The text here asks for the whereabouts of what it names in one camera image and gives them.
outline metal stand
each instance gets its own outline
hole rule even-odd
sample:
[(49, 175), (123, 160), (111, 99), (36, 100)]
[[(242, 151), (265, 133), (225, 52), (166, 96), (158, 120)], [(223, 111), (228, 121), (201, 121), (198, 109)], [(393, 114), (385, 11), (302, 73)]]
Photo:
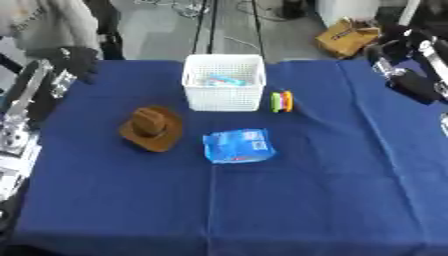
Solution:
[[(202, 0), (202, 9), (201, 13), (198, 17), (198, 25), (196, 29), (196, 34), (194, 38), (193, 43), (193, 50), (191, 51), (192, 54), (196, 54), (197, 48), (198, 48), (198, 41), (202, 30), (202, 24), (204, 23), (204, 15), (205, 15), (205, 8), (207, 5), (208, 0)], [(257, 9), (257, 3), (256, 0), (252, 0), (252, 8), (253, 8), (253, 16), (255, 19), (255, 29), (257, 31), (257, 37), (258, 37), (258, 43), (260, 45), (260, 55), (265, 59), (265, 51), (264, 51), (264, 44), (263, 44), (263, 37), (261, 35), (261, 22), (258, 16), (258, 9)], [(210, 38), (207, 45), (206, 53), (212, 54), (214, 50), (214, 39), (215, 39), (215, 33), (216, 33), (216, 19), (218, 16), (218, 4), (219, 0), (213, 0), (213, 11), (212, 11), (212, 22), (211, 22), (211, 28), (210, 28)]]

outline brown cowboy hat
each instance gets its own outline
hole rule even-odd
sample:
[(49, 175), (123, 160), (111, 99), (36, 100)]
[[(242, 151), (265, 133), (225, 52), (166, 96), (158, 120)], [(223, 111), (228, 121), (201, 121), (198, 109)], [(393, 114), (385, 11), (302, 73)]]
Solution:
[(120, 134), (149, 151), (165, 152), (182, 136), (182, 120), (164, 107), (139, 108), (120, 127)]

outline white plastic basket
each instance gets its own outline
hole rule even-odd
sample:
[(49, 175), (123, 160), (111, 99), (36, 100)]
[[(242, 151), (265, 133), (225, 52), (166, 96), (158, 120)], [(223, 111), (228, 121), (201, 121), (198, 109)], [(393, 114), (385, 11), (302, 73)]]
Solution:
[[(207, 86), (210, 75), (246, 82), (245, 86)], [(266, 71), (259, 55), (190, 55), (184, 66), (182, 85), (190, 108), (196, 111), (256, 111), (266, 86)]]

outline plastic bag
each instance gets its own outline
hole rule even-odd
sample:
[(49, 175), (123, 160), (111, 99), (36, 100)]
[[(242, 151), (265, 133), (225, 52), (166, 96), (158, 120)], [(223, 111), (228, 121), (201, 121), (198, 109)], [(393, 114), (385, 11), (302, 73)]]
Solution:
[(203, 136), (205, 156), (212, 163), (250, 163), (276, 154), (266, 129), (244, 129)]

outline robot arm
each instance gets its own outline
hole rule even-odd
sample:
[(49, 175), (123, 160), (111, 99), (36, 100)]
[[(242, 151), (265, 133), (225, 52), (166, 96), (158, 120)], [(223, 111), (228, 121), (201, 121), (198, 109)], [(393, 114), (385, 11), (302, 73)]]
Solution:
[[(398, 26), (365, 52), (374, 71), (383, 75), (393, 90), (423, 104), (448, 99), (448, 43), (442, 39)], [(416, 61), (426, 76), (395, 67), (409, 59)]]
[(42, 148), (40, 124), (73, 82), (95, 65), (96, 52), (87, 48), (46, 49), (42, 54), (46, 58), (21, 70), (0, 107), (0, 202), (14, 196), (30, 176)]

